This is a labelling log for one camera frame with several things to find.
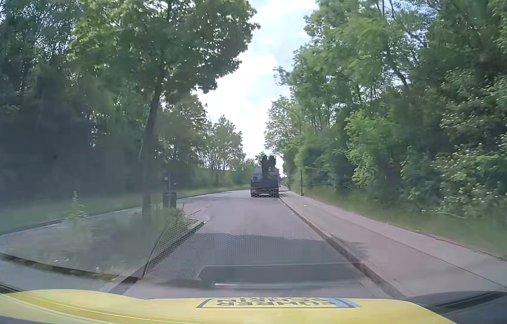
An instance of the street lamp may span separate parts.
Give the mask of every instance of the street lamp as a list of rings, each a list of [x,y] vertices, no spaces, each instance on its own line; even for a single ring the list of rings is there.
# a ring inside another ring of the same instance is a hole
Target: street lamp
[[[291,110],[290,108],[284,107],[284,109],[286,109],[290,113],[293,113],[297,117],[297,120],[300,122],[300,136],[301,136],[301,118],[300,118],[300,115],[298,115],[297,112]],[[300,195],[303,196],[304,195],[304,174],[301,171],[301,168],[300,168],[300,184],[301,184]]]

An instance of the yellow car hood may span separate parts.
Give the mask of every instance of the yellow car hood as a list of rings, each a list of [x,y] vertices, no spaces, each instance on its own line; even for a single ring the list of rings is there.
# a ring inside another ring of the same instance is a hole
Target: yellow car hood
[[[0,316],[41,323],[452,323],[408,301],[359,298],[131,298],[85,290],[0,295]]]

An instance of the green foliage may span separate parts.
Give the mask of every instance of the green foliage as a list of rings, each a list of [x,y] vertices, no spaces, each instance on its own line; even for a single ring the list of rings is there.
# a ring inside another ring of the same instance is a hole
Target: green foliage
[[[180,190],[248,183],[241,132],[208,121],[195,90],[237,69],[254,13],[245,0],[0,2],[0,205],[156,192],[163,172]]]
[[[288,181],[507,225],[507,0],[321,0],[306,22],[265,133]]]

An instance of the truck rear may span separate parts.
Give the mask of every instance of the truck rear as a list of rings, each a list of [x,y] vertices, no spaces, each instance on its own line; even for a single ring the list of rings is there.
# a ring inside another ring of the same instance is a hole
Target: truck rear
[[[279,170],[275,167],[275,157],[270,157],[269,161],[262,160],[262,166],[256,166],[254,169],[250,182],[250,195],[252,197],[279,196]]]

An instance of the curb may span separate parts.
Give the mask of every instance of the curb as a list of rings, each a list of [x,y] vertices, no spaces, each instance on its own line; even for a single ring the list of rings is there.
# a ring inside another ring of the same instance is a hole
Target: curb
[[[186,198],[193,198],[193,197],[198,197],[198,196],[204,196],[204,195],[211,195],[211,194],[230,193],[232,191],[240,191],[240,190],[247,190],[247,189],[235,189],[235,190],[229,190],[229,191],[215,191],[213,193],[208,193],[208,194],[189,195],[189,196],[185,196],[182,198],[178,198],[178,200],[182,200],[182,199],[186,199]],[[89,214],[89,215],[85,216],[84,218],[91,218],[91,217],[97,217],[97,216],[102,216],[102,215],[107,215],[107,214],[125,212],[126,210],[132,210],[132,209],[137,209],[137,208],[141,208],[141,206],[126,208],[126,209],[121,209],[121,210],[108,211],[108,212],[100,213],[100,214]],[[23,226],[12,228],[12,229],[4,229],[4,230],[0,231],[0,236],[6,235],[6,234],[11,234],[11,233],[16,233],[16,232],[21,232],[21,231],[26,231],[26,230],[33,230],[34,228],[59,224],[62,222],[62,220],[63,219],[48,220],[48,221],[43,221],[41,223],[23,225]]]
[[[329,232],[323,230],[320,226],[309,220],[307,217],[300,214],[291,205],[286,203],[282,197],[280,200],[286,205],[297,217],[305,222],[312,230],[314,230],[323,240],[326,241],[332,248],[334,248],[339,254],[341,254],[346,260],[362,272],[367,278],[373,281],[381,290],[383,290],[390,297],[395,299],[404,299],[408,296],[413,296],[407,288],[398,283],[395,279],[387,275],[383,270],[379,269],[371,262],[366,260],[360,260],[355,255],[356,253],[351,251],[351,248],[346,246],[342,241],[331,235]]]
[[[111,280],[110,283],[107,283],[103,286],[100,291],[115,293],[118,295],[123,295],[129,287],[131,287],[138,280],[142,279],[149,267],[149,264],[152,262],[159,262],[171,254],[178,246],[180,246],[185,240],[187,240],[191,235],[197,232],[201,227],[203,227],[206,222],[199,221],[192,226],[189,227],[188,231],[179,237],[177,240],[173,241],[168,247],[164,248],[162,252],[158,253],[156,256],[150,256],[150,259],[142,265],[142,267],[138,269],[130,269],[127,271],[128,275],[120,274]]]

